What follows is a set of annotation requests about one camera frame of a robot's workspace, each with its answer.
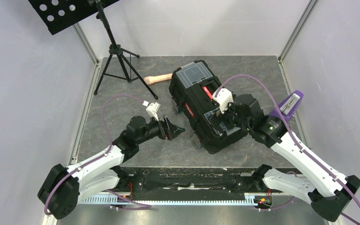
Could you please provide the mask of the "black plastic toolbox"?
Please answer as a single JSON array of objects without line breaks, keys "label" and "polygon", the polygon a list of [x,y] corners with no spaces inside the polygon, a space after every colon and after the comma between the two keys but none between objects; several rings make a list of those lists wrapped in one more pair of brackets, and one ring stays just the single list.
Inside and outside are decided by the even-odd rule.
[{"label": "black plastic toolbox", "polygon": [[213,126],[209,117],[219,108],[213,93],[221,82],[204,60],[196,60],[177,68],[169,86],[172,108],[183,112],[194,131],[191,141],[196,148],[203,147],[210,154],[238,142],[248,135],[239,127],[229,129],[224,123]]}]

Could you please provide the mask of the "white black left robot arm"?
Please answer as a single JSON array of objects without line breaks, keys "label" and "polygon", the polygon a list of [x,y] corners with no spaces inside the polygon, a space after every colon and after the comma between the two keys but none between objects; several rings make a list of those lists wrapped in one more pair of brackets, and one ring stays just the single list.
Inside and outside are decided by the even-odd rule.
[{"label": "white black left robot arm", "polygon": [[139,145],[155,137],[173,140],[185,131],[170,122],[134,116],[110,145],[77,164],[53,166],[37,197],[44,204],[44,213],[63,219],[83,200],[103,191],[124,191],[128,178],[120,165],[139,152]]}]

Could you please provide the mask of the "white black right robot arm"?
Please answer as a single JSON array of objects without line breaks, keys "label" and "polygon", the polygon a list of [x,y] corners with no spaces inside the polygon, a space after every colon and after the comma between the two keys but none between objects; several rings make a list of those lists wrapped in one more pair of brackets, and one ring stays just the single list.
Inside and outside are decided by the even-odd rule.
[{"label": "white black right robot arm", "polygon": [[308,203],[322,218],[334,222],[354,199],[360,179],[346,176],[325,163],[290,129],[289,118],[302,98],[303,94],[295,91],[266,115],[250,94],[236,96],[227,89],[172,97],[174,109],[188,116],[198,144],[210,153],[250,135],[304,175],[298,178],[262,165],[253,174],[255,190],[274,189],[291,194]]}]

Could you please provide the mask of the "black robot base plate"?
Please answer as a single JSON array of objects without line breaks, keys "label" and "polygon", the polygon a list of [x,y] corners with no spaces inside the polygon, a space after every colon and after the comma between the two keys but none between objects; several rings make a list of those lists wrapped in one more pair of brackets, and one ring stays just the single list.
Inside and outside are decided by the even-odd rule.
[{"label": "black robot base plate", "polygon": [[230,201],[245,193],[267,196],[255,168],[123,167],[118,194],[144,201]]}]

